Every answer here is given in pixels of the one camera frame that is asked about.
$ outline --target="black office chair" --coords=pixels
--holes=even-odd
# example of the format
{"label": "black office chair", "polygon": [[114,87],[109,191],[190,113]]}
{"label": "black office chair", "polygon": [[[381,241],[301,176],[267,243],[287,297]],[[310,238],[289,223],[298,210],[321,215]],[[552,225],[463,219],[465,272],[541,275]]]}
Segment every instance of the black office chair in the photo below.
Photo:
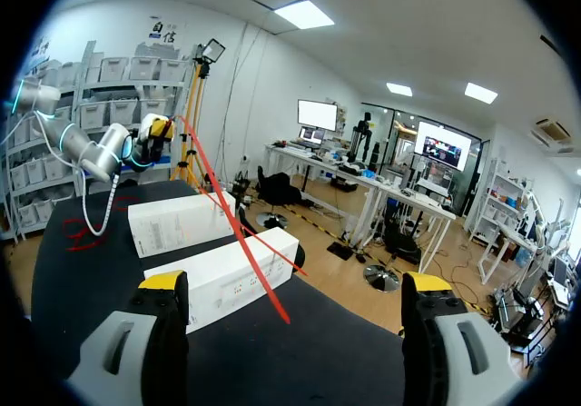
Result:
{"label": "black office chair", "polygon": [[272,206],[269,213],[259,213],[256,216],[256,223],[267,229],[272,229],[276,226],[285,229],[289,221],[283,215],[274,213],[274,207],[299,201],[299,189],[291,186],[291,179],[285,173],[264,177],[264,171],[259,166],[256,190],[259,192],[259,199]]}

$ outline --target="desk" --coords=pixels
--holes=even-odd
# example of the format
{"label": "desk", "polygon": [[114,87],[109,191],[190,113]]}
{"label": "desk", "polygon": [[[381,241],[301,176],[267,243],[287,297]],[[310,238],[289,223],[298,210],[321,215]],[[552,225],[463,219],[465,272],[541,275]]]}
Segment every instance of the desk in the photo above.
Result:
{"label": "desk", "polygon": [[[277,160],[275,168],[271,169],[271,156],[273,154],[276,154]],[[432,238],[429,241],[428,249],[422,254],[422,258],[419,263],[419,272],[426,271],[429,264],[432,262],[432,259],[434,258],[434,254],[438,251],[438,248],[442,243],[446,232],[448,231],[450,222],[456,220],[456,215],[449,213],[448,211],[444,211],[435,200],[430,199],[425,194],[414,193],[412,196],[407,197],[401,192],[399,188],[380,183],[367,177],[355,176],[353,174],[342,172],[337,169],[337,165],[335,164],[316,161],[309,158],[304,153],[296,153],[285,148],[274,147],[271,145],[266,146],[263,166],[265,169],[269,169],[268,174],[282,171],[282,157],[289,157],[307,165],[327,170],[329,172],[335,173],[337,176],[347,179],[348,181],[352,181],[369,188],[367,199],[363,209],[361,210],[361,214],[358,217],[357,224],[353,227],[350,235],[350,245],[353,247],[362,248],[365,246],[369,240],[369,234],[372,234],[373,232],[371,223],[373,222],[373,219],[378,212],[379,206],[384,204],[388,197],[407,204],[412,208],[418,209],[424,213],[442,219],[439,220],[436,231],[433,233]],[[348,215],[343,211],[337,211],[334,206],[328,203],[322,202],[314,197],[310,197],[305,193],[303,195],[305,195],[307,198],[310,198],[313,202],[329,209],[330,211],[341,213],[344,216]],[[431,254],[428,255],[434,242],[436,242],[436,245],[434,246]]]}
{"label": "desk", "polygon": [[[176,181],[119,189],[116,198],[150,202],[193,193]],[[107,197],[108,193],[87,197],[94,222],[103,219]],[[89,333],[111,311],[125,307],[144,270],[234,240],[226,237],[140,260],[127,212],[113,207],[103,244],[66,252],[64,247],[71,244],[64,238],[62,222],[82,217],[81,199],[58,204],[34,269],[32,326],[60,377],[73,371],[79,346]],[[317,398],[325,404],[403,402],[403,355],[397,335],[347,311],[297,277],[275,292],[290,325],[264,296],[188,335],[189,404],[305,404]],[[383,382],[371,389],[373,380]]]}
{"label": "desk", "polygon": [[[490,250],[492,249],[492,246],[498,237],[498,232],[502,232],[502,234],[505,235],[505,243],[502,244],[502,247],[500,248],[500,251],[498,252],[498,256],[493,261],[492,266],[490,267],[490,270],[488,270],[486,272],[484,270],[484,261],[486,261],[488,259],[488,255],[490,254]],[[480,271],[480,279],[482,279],[483,285],[486,285],[486,283],[488,282],[488,279],[490,279],[490,276],[498,267],[500,260],[502,259],[505,252],[507,251],[508,244],[511,242],[515,243],[515,244],[521,246],[522,248],[528,250],[529,252],[533,253],[533,256],[530,257],[530,259],[528,260],[528,264],[524,269],[524,272],[525,273],[527,272],[528,267],[530,266],[530,263],[533,262],[533,259],[535,257],[534,254],[537,251],[537,246],[534,245],[533,243],[525,240],[523,238],[523,236],[520,233],[518,233],[517,231],[510,229],[509,227],[507,227],[503,223],[498,223],[498,231],[497,231],[496,235],[494,236],[494,238],[492,238],[490,240],[490,243],[488,243],[486,250],[484,251],[484,253],[482,253],[480,260],[478,261],[478,270]]]}
{"label": "desk", "polygon": [[424,188],[428,192],[436,193],[437,195],[439,195],[441,197],[444,197],[444,198],[448,197],[448,190],[446,188],[444,188],[443,186],[436,185],[435,183],[430,182],[428,179],[420,178],[416,182],[416,186],[421,186],[422,188]]}

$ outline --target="computer monitor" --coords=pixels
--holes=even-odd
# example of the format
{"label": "computer monitor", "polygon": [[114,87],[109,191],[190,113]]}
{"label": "computer monitor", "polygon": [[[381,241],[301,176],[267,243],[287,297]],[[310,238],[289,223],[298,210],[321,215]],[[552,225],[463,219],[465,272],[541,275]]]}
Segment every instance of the computer monitor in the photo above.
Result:
{"label": "computer monitor", "polygon": [[335,132],[339,108],[335,104],[299,100],[299,124]]}
{"label": "computer monitor", "polygon": [[302,126],[300,129],[299,138],[303,141],[320,145],[323,142],[325,131],[321,129],[313,129],[311,127]]}

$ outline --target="television screen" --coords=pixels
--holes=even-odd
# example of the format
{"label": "television screen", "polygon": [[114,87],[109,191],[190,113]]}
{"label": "television screen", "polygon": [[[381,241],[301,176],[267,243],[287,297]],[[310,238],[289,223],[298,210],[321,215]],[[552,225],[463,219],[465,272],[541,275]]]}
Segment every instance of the television screen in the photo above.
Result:
{"label": "television screen", "polygon": [[463,171],[471,144],[466,136],[419,122],[414,152]]}
{"label": "television screen", "polygon": [[335,132],[338,111],[339,108],[335,104],[299,100],[299,124]]}

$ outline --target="yellow black tape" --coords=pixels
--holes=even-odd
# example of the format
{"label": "yellow black tape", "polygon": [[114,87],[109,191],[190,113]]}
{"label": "yellow black tape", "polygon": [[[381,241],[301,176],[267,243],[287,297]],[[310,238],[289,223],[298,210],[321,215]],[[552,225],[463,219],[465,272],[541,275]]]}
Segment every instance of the yellow black tape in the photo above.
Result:
{"label": "yellow black tape", "polygon": [[[334,238],[334,239],[338,240],[338,241],[339,241],[339,242],[341,242],[341,243],[349,244],[349,240],[345,240],[345,239],[343,239],[343,238],[339,237],[338,235],[336,235],[335,233],[333,233],[333,232],[329,232],[329,231],[328,231],[327,229],[325,229],[324,227],[322,227],[322,226],[319,226],[318,224],[316,224],[316,223],[315,223],[314,221],[312,221],[310,218],[308,218],[308,217],[305,217],[304,215],[301,215],[300,213],[297,213],[296,211],[294,211],[293,209],[291,209],[291,208],[290,208],[288,205],[286,205],[286,204],[285,204],[285,205],[284,205],[284,207],[285,207],[285,209],[286,209],[287,211],[289,211],[289,212],[293,213],[294,215],[296,215],[297,217],[301,218],[302,220],[304,220],[304,221],[305,221],[305,222],[307,222],[308,224],[311,224],[311,225],[315,226],[317,229],[319,229],[321,232],[324,232],[324,233],[326,233],[326,234],[327,234],[328,236],[330,236],[331,238]],[[372,255],[372,254],[370,254],[370,253],[367,253],[367,252],[361,252],[361,254],[363,254],[363,255],[364,255],[364,256],[366,256],[367,258],[370,258],[370,259],[371,259],[373,262],[380,263],[381,265],[384,265],[384,266],[385,266],[385,265],[387,265],[387,264],[386,264],[384,261],[382,261],[380,258],[378,258],[378,257],[376,257],[376,256],[373,256],[373,255]],[[395,271],[396,273],[398,273],[398,274],[403,274],[403,272],[402,272],[402,271],[400,271],[398,268],[394,267],[393,265],[391,265],[391,266],[390,266],[390,268],[391,268],[393,271]],[[491,311],[490,311],[489,309],[482,308],[482,307],[478,306],[477,304],[474,304],[474,303],[471,303],[471,302],[466,302],[466,301],[463,301],[463,302],[464,302],[465,304],[467,304],[468,306],[470,306],[472,309],[474,309],[474,310],[476,310],[476,311],[479,311],[479,312],[481,312],[481,313],[485,314],[486,316],[490,316],[490,314],[491,314]],[[399,335],[399,336],[403,335],[403,328],[401,328],[401,329],[399,330],[399,333],[398,333],[398,335]]]}

